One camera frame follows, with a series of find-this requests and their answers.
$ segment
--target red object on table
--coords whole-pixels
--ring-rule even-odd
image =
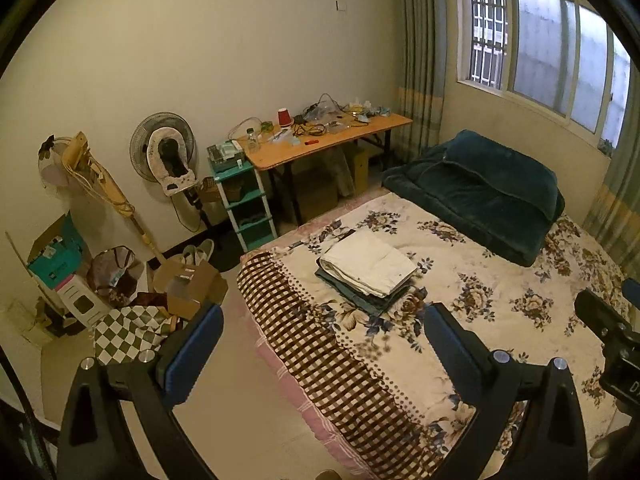
[[[289,110],[286,108],[281,108],[278,110],[278,124],[282,127],[291,126],[293,124],[293,119],[289,115]]]

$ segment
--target bottle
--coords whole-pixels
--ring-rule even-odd
[[[253,128],[247,128],[246,130],[246,146],[249,153],[255,153],[260,150],[260,143],[254,134]]]

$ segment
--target teal box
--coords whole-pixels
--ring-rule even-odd
[[[71,214],[62,215],[34,241],[27,267],[49,288],[56,288],[82,263],[84,241]]]

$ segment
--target checkered cloth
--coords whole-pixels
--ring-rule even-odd
[[[171,332],[171,319],[155,306],[114,308],[94,329],[94,352],[102,364],[133,361],[143,350],[157,350]]]

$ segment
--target folded white cloth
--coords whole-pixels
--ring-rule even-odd
[[[364,294],[385,298],[415,272],[404,254],[369,230],[357,231],[320,256],[320,266]]]

